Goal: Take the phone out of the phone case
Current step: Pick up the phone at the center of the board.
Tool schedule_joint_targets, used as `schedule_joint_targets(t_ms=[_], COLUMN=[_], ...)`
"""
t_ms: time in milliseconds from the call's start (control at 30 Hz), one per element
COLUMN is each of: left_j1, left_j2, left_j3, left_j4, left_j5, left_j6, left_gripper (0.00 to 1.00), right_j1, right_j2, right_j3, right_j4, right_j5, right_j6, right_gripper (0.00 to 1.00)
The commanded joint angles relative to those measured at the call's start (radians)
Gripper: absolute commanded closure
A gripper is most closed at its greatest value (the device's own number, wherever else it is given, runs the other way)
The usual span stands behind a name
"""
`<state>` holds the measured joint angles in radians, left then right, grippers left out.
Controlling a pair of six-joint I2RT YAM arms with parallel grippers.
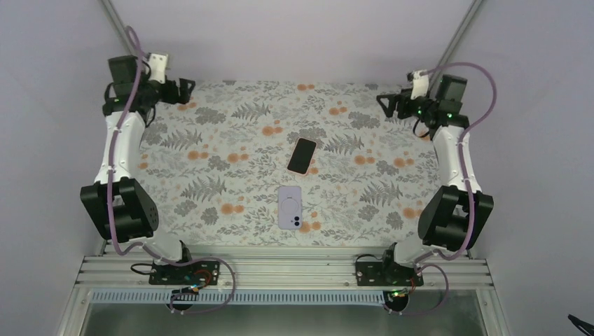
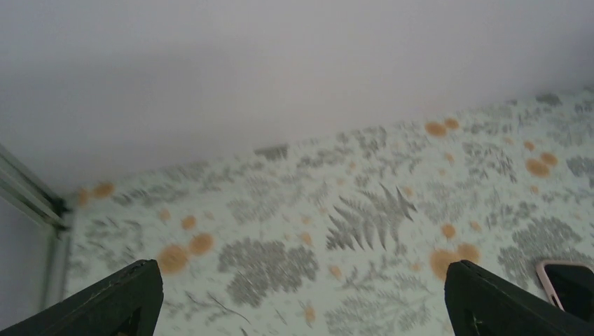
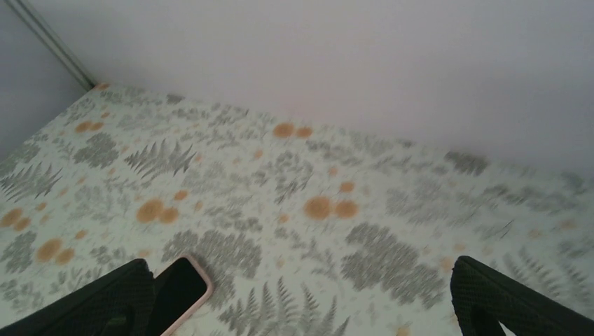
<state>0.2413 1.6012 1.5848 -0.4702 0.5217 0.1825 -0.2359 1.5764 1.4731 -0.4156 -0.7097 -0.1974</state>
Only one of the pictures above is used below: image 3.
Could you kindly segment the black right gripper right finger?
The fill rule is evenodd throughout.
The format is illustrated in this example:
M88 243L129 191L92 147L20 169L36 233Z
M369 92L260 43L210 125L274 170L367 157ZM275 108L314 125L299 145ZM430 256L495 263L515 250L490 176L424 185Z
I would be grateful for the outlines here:
M450 279L455 315L464 336L592 335L593 320L467 256Z

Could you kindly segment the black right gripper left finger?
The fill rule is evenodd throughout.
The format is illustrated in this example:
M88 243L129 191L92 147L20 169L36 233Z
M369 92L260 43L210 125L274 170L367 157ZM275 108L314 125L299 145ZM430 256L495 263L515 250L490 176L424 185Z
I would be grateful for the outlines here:
M1 329L2 335L145 335L156 294L144 259L134 259Z

